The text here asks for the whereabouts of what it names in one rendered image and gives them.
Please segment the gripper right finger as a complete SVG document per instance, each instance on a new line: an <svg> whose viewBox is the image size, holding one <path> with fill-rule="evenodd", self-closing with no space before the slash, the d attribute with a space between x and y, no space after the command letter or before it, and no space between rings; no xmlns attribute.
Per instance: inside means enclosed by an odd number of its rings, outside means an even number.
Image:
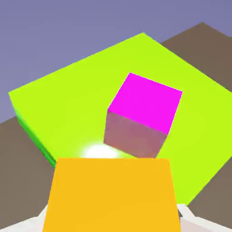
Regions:
<svg viewBox="0 0 232 232"><path fill-rule="evenodd" d="M181 232L232 232L232 229L196 217L185 204L177 204Z"/></svg>

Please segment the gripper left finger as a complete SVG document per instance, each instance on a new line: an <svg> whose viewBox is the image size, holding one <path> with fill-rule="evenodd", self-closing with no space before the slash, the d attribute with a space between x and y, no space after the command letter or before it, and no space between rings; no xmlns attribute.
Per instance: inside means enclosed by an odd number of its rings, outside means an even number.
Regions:
<svg viewBox="0 0 232 232"><path fill-rule="evenodd" d="M0 229L0 232L42 232L47 208L48 206L46 205L46 207L38 216L29 218L14 225Z"/></svg>

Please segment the small orange cube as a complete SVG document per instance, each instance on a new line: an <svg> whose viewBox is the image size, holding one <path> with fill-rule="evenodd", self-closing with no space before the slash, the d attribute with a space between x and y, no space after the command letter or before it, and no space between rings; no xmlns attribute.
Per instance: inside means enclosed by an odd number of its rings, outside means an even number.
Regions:
<svg viewBox="0 0 232 232"><path fill-rule="evenodd" d="M43 232L181 232L169 161L58 159Z"/></svg>

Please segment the small magenta cube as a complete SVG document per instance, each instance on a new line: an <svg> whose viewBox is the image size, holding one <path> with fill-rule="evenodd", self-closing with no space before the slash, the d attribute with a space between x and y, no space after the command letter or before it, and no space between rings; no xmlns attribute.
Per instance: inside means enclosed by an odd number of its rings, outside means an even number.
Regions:
<svg viewBox="0 0 232 232"><path fill-rule="evenodd" d="M182 91L129 73L107 109L104 143L155 158L171 129Z"/></svg>

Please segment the large lime green box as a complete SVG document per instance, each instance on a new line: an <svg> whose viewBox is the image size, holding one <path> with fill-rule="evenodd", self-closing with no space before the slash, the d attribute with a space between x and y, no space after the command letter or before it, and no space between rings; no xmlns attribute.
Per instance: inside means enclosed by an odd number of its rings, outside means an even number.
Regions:
<svg viewBox="0 0 232 232"><path fill-rule="evenodd" d="M9 92L20 125L51 164L132 157L104 143L107 109L129 73L181 90L157 157L170 161L177 203L190 203L232 158L232 92L144 33Z"/></svg>

